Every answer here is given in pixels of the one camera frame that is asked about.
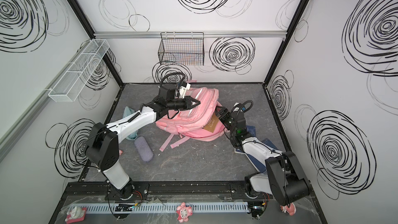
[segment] pink backpack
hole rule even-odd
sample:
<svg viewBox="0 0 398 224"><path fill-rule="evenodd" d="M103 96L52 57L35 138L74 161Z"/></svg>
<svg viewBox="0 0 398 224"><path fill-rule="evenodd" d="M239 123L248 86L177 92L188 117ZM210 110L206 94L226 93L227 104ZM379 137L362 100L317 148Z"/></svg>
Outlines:
<svg viewBox="0 0 398 224"><path fill-rule="evenodd" d="M190 88L186 96L191 96L201 103L191 110L181 111L174 118L162 117L156 122L156 126L171 133L166 142L160 148L163 151L174 135L185 137L170 145L172 148L182 144L190 138L201 141L213 141L224 134L224 125L219 121L214 132L209 132L204 127L211 119L216 106L221 106L218 100L218 89ZM169 116L174 116L176 111L170 110Z"/></svg>

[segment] transparent plastic sheet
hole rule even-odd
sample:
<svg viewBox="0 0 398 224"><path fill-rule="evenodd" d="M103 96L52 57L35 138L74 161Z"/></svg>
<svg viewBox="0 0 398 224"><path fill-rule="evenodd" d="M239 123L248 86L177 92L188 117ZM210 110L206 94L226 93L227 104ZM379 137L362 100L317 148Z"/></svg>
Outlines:
<svg viewBox="0 0 398 224"><path fill-rule="evenodd" d="M185 202L186 205L190 205L191 202L232 202L236 204L238 202L243 202L243 200L232 200L231 198L225 199L226 197L222 195L149 195L147 197L147 204L152 203L182 203ZM157 214L142 214L145 215L145 221L140 222L142 224L174 224L178 223L177 213L157 213ZM136 214L130 214L124 220L127 223L133 223Z"/></svg>
<svg viewBox="0 0 398 224"><path fill-rule="evenodd" d="M295 201L294 204L295 204L295 206L296 206L297 211L298 211L298 208L302 208L302 209L311 211L311 212L314 213L315 215L318 215L318 216L319 216L319 214L318 214L318 212L316 211L315 206L314 206L314 204L312 203L312 200L311 200L311 198L310 198L309 196L304 197L304 198L301 198L301 199Z"/></svg>
<svg viewBox="0 0 398 224"><path fill-rule="evenodd" d="M99 196L68 196L64 206L61 208L61 211L59 211L57 220L55 221L55 224L65 224L65 219L67 218L67 212L69 211L69 207L72 204L76 203L103 203L108 201L105 201L105 196L99 195ZM109 201L111 207L115 204L115 201Z"/></svg>

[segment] black wire basket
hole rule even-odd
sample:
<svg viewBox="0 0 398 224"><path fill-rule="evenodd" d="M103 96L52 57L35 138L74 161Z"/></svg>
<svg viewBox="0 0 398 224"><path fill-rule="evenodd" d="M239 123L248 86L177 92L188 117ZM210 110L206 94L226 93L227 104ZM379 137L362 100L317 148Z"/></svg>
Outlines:
<svg viewBox="0 0 398 224"><path fill-rule="evenodd" d="M204 65L203 32L162 32L160 35L160 64L171 61L183 65Z"/></svg>

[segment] brown card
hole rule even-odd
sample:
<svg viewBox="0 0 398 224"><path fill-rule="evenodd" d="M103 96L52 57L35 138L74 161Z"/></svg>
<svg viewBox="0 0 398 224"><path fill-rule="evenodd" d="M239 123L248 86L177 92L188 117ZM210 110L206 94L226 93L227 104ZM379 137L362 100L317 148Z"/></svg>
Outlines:
<svg viewBox="0 0 398 224"><path fill-rule="evenodd" d="M220 120L218 119L218 117L216 116L215 113L213 113L213 115L211 116L210 121L203 127L203 129L209 131L209 132L214 132L217 123Z"/></svg>

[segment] white arm segment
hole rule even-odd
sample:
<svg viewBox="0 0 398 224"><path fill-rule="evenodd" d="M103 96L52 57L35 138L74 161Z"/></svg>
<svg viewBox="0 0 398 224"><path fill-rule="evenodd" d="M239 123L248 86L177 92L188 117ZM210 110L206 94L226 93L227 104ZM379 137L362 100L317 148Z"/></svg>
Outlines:
<svg viewBox="0 0 398 224"><path fill-rule="evenodd" d="M139 114L132 122L127 122L131 117L135 114ZM121 120L118 120L113 123L109 123L106 126L111 127L110 130L112 132L116 131L119 139L119 144L125 139L128 135L137 131L141 127L144 127L150 123L156 121L156 112L153 111L151 107L143 107L142 111L138 111L129 115ZM107 170L104 170L103 173L109 179L109 181L115 186L117 189L122 189L130 180L129 176L123 170L120 165L119 160Z"/></svg>
<svg viewBox="0 0 398 224"><path fill-rule="evenodd" d="M136 114L139 114L139 116L136 117L132 122L128 123L127 121ZM107 124L106 127L111 127L110 130L112 132L117 132L117 137L120 144L120 142L122 142L123 139L125 139L128 135L155 121L156 112L154 112L151 107L143 107L141 112L137 111L132 115L122 118L121 120Z"/></svg>
<svg viewBox="0 0 398 224"><path fill-rule="evenodd" d="M244 152L252 155L264 166L266 165L266 159L270 157L280 156L282 153L280 150L275 150L274 148L271 148L266 144L260 143L260 141L256 137L246 138L245 140L243 140L242 146Z"/></svg>
<svg viewBox="0 0 398 224"><path fill-rule="evenodd" d="M243 150L244 152L246 152L246 154L252 155L254 158L256 158L264 165L266 165L266 159L270 157L280 156L280 154L282 153L282 151L275 150L267 146L266 144L256 144L253 142L259 143L260 141L256 137L246 138L242 142ZM267 172L252 176L250 178L250 183L253 190L257 192L265 192L268 194L272 194Z"/></svg>

